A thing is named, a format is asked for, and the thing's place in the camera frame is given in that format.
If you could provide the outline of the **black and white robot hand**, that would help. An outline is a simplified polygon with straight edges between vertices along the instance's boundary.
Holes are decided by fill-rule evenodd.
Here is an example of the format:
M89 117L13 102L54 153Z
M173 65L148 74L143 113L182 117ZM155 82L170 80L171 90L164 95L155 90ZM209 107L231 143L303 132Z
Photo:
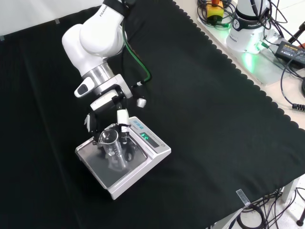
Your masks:
M127 144L129 135L129 113L126 108L126 95L123 92L117 92L115 89L102 95L91 104L91 111L85 118L84 124L89 134L92 135L95 142L98 141L102 129L100 128L98 116L107 109L115 107L117 109L117 122L115 130L119 134L119 141Z

